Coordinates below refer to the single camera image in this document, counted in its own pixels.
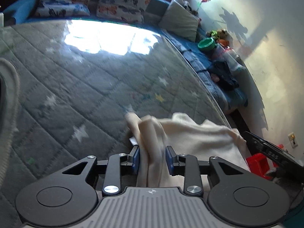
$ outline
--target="cream towel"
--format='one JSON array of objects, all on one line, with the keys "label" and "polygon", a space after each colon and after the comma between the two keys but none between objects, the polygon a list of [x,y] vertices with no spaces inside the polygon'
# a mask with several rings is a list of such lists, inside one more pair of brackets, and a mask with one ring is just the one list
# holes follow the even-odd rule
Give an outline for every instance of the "cream towel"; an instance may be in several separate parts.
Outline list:
[{"label": "cream towel", "polygon": [[[183,189],[183,176],[170,176],[165,160],[165,147],[171,145],[176,154],[191,154],[208,161],[219,156],[249,170],[244,155],[246,142],[237,130],[219,126],[209,120],[196,124],[184,113],[174,113],[172,119],[126,114],[128,127],[140,147],[138,187],[174,187]],[[204,190],[209,190],[207,177],[202,175]]]}]

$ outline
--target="green bowl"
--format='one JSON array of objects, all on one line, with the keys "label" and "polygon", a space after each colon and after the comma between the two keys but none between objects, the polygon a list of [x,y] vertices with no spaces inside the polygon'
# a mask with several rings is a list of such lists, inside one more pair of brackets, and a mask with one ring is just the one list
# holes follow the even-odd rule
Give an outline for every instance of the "green bowl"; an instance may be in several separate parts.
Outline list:
[{"label": "green bowl", "polygon": [[206,38],[197,44],[200,51],[210,51],[215,47],[215,41],[213,38]]}]

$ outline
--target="white star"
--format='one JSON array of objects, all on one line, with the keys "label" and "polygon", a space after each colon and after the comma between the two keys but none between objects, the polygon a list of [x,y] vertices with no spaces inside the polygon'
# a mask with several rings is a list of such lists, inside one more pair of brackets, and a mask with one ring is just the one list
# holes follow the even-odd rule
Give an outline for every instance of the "white star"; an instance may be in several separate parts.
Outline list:
[{"label": "white star", "polygon": [[73,126],[74,134],[72,135],[73,138],[77,138],[77,140],[81,143],[82,138],[88,138],[88,134],[85,131],[85,125],[81,125],[79,128]]},{"label": "white star", "polygon": [[158,78],[159,78],[159,81],[165,85],[165,87],[169,84],[165,78],[160,78],[160,77],[158,77]]},{"label": "white star", "polygon": [[55,51],[54,48],[46,48],[45,50],[49,53],[54,53],[54,51]]},{"label": "white star", "polygon": [[196,92],[192,92],[192,91],[191,91],[191,94],[192,94],[192,96],[194,96],[194,97],[196,97],[196,98],[198,97],[198,95],[197,95]]},{"label": "white star", "polygon": [[131,104],[129,104],[128,106],[124,106],[124,109],[128,112],[134,112],[135,113],[135,110],[133,110],[133,107]]},{"label": "white star", "polygon": [[163,67],[163,70],[164,70],[166,73],[168,73],[167,67]]},{"label": "white star", "polygon": [[47,107],[54,107],[56,104],[56,96],[53,94],[51,97],[47,96],[47,100],[44,102],[44,105]]}]

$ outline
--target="gray mattress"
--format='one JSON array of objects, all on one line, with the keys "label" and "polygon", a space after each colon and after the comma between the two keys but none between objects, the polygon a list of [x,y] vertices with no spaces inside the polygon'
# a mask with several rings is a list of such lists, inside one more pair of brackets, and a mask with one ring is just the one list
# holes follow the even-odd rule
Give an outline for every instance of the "gray mattress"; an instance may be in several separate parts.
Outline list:
[{"label": "gray mattress", "polygon": [[[178,50],[147,30],[92,21],[22,24],[0,30],[0,57],[20,76],[0,190],[3,228],[21,224],[14,202],[24,186],[87,155],[105,160],[129,153],[127,112],[157,118],[184,112],[199,124],[228,125]],[[134,185],[135,179],[123,182]]]}]

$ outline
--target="gray gripper base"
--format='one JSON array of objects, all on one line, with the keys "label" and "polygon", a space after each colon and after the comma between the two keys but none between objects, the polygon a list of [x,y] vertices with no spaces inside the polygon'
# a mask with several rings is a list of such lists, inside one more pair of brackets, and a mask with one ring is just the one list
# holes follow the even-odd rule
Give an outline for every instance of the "gray gripper base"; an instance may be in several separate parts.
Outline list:
[{"label": "gray gripper base", "polygon": [[128,187],[119,196],[105,197],[95,212],[72,228],[228,228],[198,197],[178,188]]}]

